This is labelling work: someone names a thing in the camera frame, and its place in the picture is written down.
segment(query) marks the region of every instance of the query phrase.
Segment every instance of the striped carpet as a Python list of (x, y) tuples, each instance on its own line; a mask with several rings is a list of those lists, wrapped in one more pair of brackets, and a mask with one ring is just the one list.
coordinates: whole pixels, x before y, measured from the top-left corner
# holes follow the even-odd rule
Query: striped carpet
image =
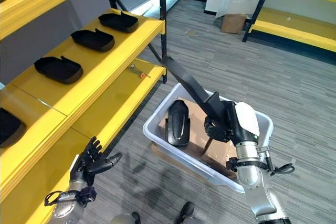
[[(204, 3), (181, 0), (168, 15), (168, 54), (206, 88), (245, 101), (269, 115), (275, 165), (293, 162), (296, 171), (272, 181), (292, 223), (336, 223), (336, 65), (223, 34)], [(160, 48), (160, 38), (153, 45)], [(141, 58), (155, 62), (146, 49)], [(159, 159), (142, 125), (176, 84), (169, 75), (147, 100), (112, 151), (119, 164), (98, 175), (97, 199), (81, 224), (109, 223), (134, 210), (144, 224), (173, 223), (183, 204), (196, 205), (206, 223), (255, 223), (244, 194), (212, 186)]]

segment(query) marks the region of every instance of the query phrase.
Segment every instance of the robotic hand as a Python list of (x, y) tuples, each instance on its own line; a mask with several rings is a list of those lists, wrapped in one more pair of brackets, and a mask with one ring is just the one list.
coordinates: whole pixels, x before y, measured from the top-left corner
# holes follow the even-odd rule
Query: robotic hand
[[(93, 137), (72, 163), (68, 190), (54, 191), (46, 196), (45, 206), (56, 204), (49, 224), (77, 223), (87, 203), (96, 199), (97, 193), (92, 186), (94, 176), (112, 168), (122, 156), (121, 153), (117, 153), (105, 158), (100, 152), (101, 149), (100, 142)], [(49, 202), (56, 193), (59, 195)]]
[[(282, 204), (276, 196), (270, 177), (294, 171), (292, 164), (273, 168), (268, 147), (258, 148), (259, 127), (254, 109), (245, 103), (221, 101), (217, 92), (208, 95), (203, 87), (171, 57), (160, 63), (183, 85), (195, 102), (207, 114), (205, 132), (210, 139), (232, 141), (238, 158), (230, 158), (226, 166), (238, 173), (247, 202), (259, 224), (290, 224)], [(265, 154), (266, 163), (261, 160)], [(188, 223), (197, 223), (189, 219)]]

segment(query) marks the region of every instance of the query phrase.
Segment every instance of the black cable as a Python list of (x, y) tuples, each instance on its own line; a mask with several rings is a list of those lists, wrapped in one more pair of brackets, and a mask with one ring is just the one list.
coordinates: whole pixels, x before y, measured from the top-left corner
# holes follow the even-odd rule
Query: black cable
[[(58, 196), (56, 199), (54, 199), (53, 201), (49, 202), (49, 199), (51, 198), (52, 195), (58, 193)], [(48, 194), (45, 199), (44, 199), (44, 206), (51, 206), (51, 205), (54, 205), (54, 204), (57, 204), (59, 202), (59, 198), (63, 195), (63, 194), (71, 194), (71, 193), (79, 193), (79, 191), (77, 190), (69, 190), (69, 191), (53, 191), (51, 192), (50, 194)], [(69, 201), (77, 201), (78, 198), (75, 197), (74, 199), (67, 199), (67, 200), (61, 200), (60, 202), (69, 202)]]
[(271, 172), (271, 174), (270, 174), (271, 176), (273, 176), (275, 174), (290, 174), (290, 173), (295, 171), (295, 167), (293, 166), (292, 163), (288, 163), (286, 165), (283, 165), (280, 168), (278, 168), (278, 167), (273, 168), (271, 157), (266, 157), (266, 162), (267, 162), (267, 165), (268, 165), (268, 171)]

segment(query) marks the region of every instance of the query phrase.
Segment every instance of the cardboard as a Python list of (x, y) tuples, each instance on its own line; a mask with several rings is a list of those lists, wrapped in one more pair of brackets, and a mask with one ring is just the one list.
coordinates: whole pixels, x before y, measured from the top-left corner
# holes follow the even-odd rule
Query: cardboard
[(226, 14), (223, 17), (221, 31), (230, 34), (239, 34), (246, 20), (245, 14)]
[[(190, 141), (186, 147), (179, 147), (180, 150), (188, 155), (202, 161), (212, 169), (218, 171), (226, 177), (234, 178), (236, 174), (226, 169), (225, 162), (230, 157), (237, 157), (236, 147), (232, 142), (223, 143), (213, 140), (206, 151), (203, 154), (204, 147), (209, 140), (209, 137), (204, 131), (204, 119), (206, 114), (198, 106), (197, 103), (189, 100), (178, 98), (183, 100), (189, 109), (190, 118)], [(165, 139), (165, 119), (168, 117), (168, 112), (159, 124), (161, 138)]]

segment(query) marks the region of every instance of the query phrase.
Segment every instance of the plastic crate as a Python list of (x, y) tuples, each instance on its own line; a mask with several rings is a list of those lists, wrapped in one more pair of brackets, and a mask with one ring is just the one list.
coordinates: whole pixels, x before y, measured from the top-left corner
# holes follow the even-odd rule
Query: plastic crate
[[(190, 170), (201, 175), (211, 184), (225, 185), (230, 187), (234, 191), (244, 193), (243, 187), (240, 184), (238, 184), (237, 181), (225, 177), (224, 175), (213, 170), (209, 166), (203, 164), (199, 160), (189, 156), (188, 154), (182, 152), (180, 149), (170, 145), (168, 142), (166, 142), (164, 139), (161, 138), (159, 123), (165, 117), (169, 107), (179, 97), (185, 98), (190, 101), (194, 101), (194, 99), (188, 94), (188, 92), (184, 89), (184, 87), (180, 83), (177, 84), (173, 88), (173, 90), (168, 94), (168, 96), (156, 108), (151, 117), (145, 122), (143, 126), (144, 135), (153, 142), (155, 142), (163, 153), (177, 160)], [(273, 131), (273, 122), (268, 116), (258, 111), (256, 111), (256, 114), (260, 130), (259, 147), (267, 146), (269, 143), (269, 138), (271, 137)]]

